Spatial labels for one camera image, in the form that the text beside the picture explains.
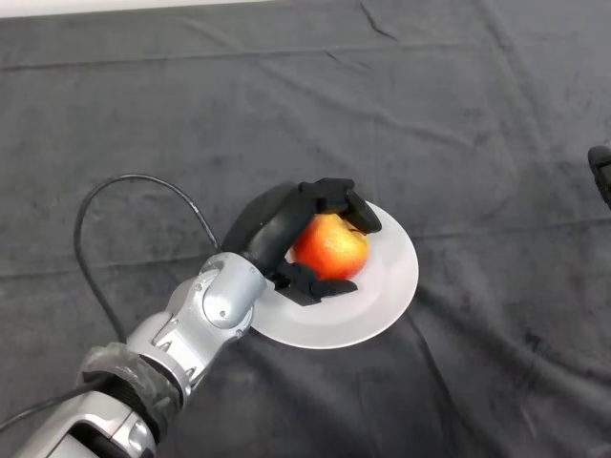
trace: apple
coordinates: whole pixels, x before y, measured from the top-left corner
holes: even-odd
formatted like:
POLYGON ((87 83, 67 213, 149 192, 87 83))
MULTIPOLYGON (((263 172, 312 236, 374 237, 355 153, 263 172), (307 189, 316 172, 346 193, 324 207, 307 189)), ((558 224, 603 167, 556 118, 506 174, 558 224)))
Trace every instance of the apple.
POLYGON ((365 265, 369 240, 337 215, 317 215, 293 245, 295 261, 322 280, 348 280, 365 265))

